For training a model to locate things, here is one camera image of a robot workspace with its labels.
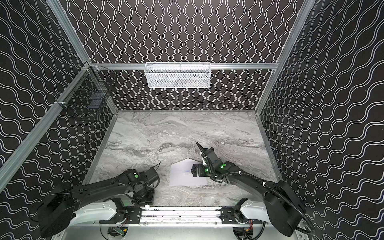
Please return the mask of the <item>white envelope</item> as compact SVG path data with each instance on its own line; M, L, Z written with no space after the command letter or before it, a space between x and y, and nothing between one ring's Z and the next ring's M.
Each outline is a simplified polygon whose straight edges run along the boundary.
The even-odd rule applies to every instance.
M205 186L207 184L206 178L195 178L193 176L191 169L194 164L199 164L199 162L192 159L185 159L172 164L170 172L170 186Z

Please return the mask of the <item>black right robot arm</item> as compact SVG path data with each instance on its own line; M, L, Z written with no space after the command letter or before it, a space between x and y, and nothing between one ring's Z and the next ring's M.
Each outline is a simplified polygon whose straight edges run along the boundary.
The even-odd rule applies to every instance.
M266 206L268 222L281 234L289 237L298 230L306 210L298 196L284 181L271 182L256 177L232 162L223 162L214 148L204 148L196 143L203 159L194 164L191 173L195 178L210 178L217 183L235 185L262 199Z

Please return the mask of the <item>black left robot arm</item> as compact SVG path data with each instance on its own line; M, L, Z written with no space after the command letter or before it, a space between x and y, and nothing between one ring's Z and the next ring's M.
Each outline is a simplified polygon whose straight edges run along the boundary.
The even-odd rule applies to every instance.
M109 218L101 218L102 223L124 222L128 218L123 201L111 197L133 193L132 203L152 204L155 188L150 185L153 183L159 184L160 177L152 167L145 172L128 169L114 178L89 185L59 185L43 197L37 208L41 237L49 238L63 231L79 216L75 213L77 210L100 200L111 200L115 204L115 213Z

